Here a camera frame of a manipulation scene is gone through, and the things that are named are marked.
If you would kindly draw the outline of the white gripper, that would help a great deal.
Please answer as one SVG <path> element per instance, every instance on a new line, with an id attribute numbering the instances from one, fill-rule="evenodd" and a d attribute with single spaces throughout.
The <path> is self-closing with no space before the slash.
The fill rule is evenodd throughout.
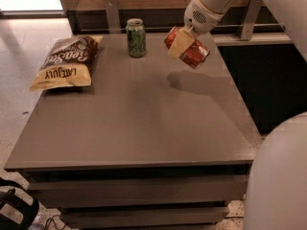
<path id="1" fill-rule="evenodd" d="M 172 58 L 179 58 L 194 43 L 192 34 L 210 32 L 223 16 L 208 9 L 201 0 L 191 0 L 184 12 L 184 28 L 174 27 L 167 35 L 168 54 Z"/>

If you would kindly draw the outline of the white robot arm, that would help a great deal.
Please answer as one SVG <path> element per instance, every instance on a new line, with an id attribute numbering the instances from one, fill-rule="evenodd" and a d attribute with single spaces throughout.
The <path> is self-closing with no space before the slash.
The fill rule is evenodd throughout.
<path id="1" fill-rule="evenodd" d="M 192 0 L 184 24 L 194 35 L 205 34 L 236 0 Z M 307 59 L 307 0 L 262 0 L 301 56 Z M 291 49 L 266 54 L 264 76 L 249 75 L 246 103 L 261 123 L 283 119 L 265 137 L 248 177 L 244 230 L 307 230 L 306 72 L 298 69 Z"/>

